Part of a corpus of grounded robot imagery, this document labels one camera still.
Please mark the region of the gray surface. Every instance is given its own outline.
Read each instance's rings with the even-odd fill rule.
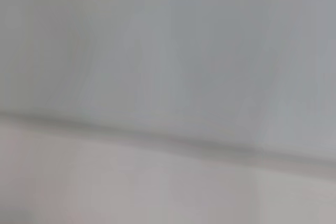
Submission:
[[[1,0],[0,109],[333,156],[333,0]]]

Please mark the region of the white wall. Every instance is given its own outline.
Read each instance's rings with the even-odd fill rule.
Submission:
[[[0,5],[1,111],[334,150],[333,0]]]

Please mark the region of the white surface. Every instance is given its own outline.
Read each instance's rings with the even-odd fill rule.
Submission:
[[[120,140],[127,142],[127,137],[41,131],[2,122],[0,220],[11,219],[14,224],[335,222],[334,179],[212,160],[197,152],[181,155],[117,144]],[[306,172],[311,169],[302,163],[295,166]]]
[[[1,110],[334,156],[334,0],[0,5]]]

